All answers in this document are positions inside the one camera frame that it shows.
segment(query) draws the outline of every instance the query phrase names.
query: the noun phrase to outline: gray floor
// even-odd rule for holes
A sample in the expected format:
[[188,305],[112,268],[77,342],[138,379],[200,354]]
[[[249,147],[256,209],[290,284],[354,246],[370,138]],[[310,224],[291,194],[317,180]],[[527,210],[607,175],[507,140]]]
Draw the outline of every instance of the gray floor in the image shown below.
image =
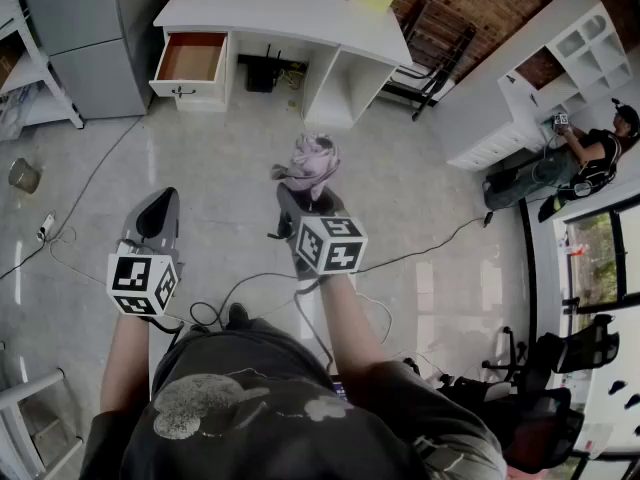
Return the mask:
[[[181,197],[179,249],[186,267],[169,314],[188,319],[189,305],[198,300],[218,305],[247,275],[291,272],[286,245],[266,237],[279,212],[269,168],[287,161],[304,131],[299,105],[290,103],[299,97],[284,88],[274,95],[249,94],[239,81],[226,116],[178,113],[173,101],[156,100],[80,201],[68,223],[75,243],[56,243],[54,253],[104,280],[124,216],[150,192],[174,186]],[[68,122],[53,123],[0,143],[0,180],[19,156],[43,171],[32,196],[0,184],[0,271],[38,247],[35,232],[50,210],[61,222],[87,176],[134,120],[90,121],[80,131]],[[413,123],[406,108],[376,100],[354,129],[334,133],[343,163],[331,186],[369,234],[363,267],[436,245],[486,211],[481,178],[446,165],[430,139],[428,112],[421,121]],[[64,238],[70,241],[72,234]],[[389,357],[418,352],[425,377],[436,371],[425,359],[454,375],[476,377],[481,360],[495,354],[501,326],[511,325],[519,336],[526,332],[519,217],[515,210],[498,212],[487,229],[474,223],[442,249],[359,275],[356,287],[393,314],[384,344]],[[233,299],[320,353],[290,302],[294,288],[293,281],[262,278]],[[63,368],[65,385],[51,390],[48,403],[71,433],[86,438],[117,315],[104,287],[59,265],[45,250],[0,282],[0,298],[9,382],[19,382],[21,361],[29,378]],[[362,304],[382,339],[386,312],[365,299]],[[316,305],[311,301],[309,311],[326,337]],[[155,332],[152,338],[157,361],[168,341]],[[58,478],[77,476],[79,459]]]

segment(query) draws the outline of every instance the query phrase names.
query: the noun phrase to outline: shoe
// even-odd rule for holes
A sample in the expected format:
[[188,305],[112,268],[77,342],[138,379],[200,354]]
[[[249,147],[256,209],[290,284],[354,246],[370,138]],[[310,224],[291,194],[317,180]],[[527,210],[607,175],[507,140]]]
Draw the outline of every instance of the shoe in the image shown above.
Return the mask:
[[227,327],[232,329],[242,329],[249,326],[249,313],[244,309],[244,306],[239,302],[234,302],[229,308],[229,323]]

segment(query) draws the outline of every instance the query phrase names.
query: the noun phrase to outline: person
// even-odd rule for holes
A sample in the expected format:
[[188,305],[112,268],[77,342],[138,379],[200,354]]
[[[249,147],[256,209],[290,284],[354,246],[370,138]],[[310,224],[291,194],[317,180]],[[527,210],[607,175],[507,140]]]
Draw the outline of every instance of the person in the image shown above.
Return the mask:
[[557,128],[566,146],[551,151],[545,148],[541,156],[487,177],[487,208],[505,208],[541,188],[559,188],[574,180],[589,180],[593,173],[616,169],[620,157],[638,141],[637,112],[629,105],[618,106],[613,127],[613,133],[597,129],[585,133],[570,125]]
[[322,278],[339,398],[318,360],[238,303],[160,362],[148,323],[119,315],[81,479],[504,480],[482,421],[389,361],[346,275]]

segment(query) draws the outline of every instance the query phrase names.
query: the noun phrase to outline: desk drawer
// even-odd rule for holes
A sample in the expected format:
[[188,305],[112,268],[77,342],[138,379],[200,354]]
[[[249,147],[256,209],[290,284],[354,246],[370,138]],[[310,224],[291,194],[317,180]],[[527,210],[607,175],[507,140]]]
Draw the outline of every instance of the desk drawer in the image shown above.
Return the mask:
[[149,84],[158,96],[224,99],[227,34],[171,34]]

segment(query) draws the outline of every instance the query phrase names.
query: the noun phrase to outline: black t-shirt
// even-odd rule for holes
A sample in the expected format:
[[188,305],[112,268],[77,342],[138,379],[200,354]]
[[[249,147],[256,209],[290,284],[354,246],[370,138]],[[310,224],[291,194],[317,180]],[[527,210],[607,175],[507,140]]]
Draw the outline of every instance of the black t-shirt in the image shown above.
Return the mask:
[[[152,391],[139,414],[94,418],[81,479],[503,480],[506,474],[484,424],[407,365],[378,365],[352,404],[335,395],[304,347],[275,330],[183,339],[163,358]],[[413,445],[419,436],[437,440],[430,457],[438,460],[420,458]]]
[[583,170],[582,174],[588,177],[589,173],[610,171],[611,166],[616,164],[622,154],[622,146],[620,140],[611,132],[607,130],[591,130],[586,136],[580,139],[582,147],[593,146],[597,143],[602,144],[604,148],[604,158],[600,160],[591,160],[587,167]]

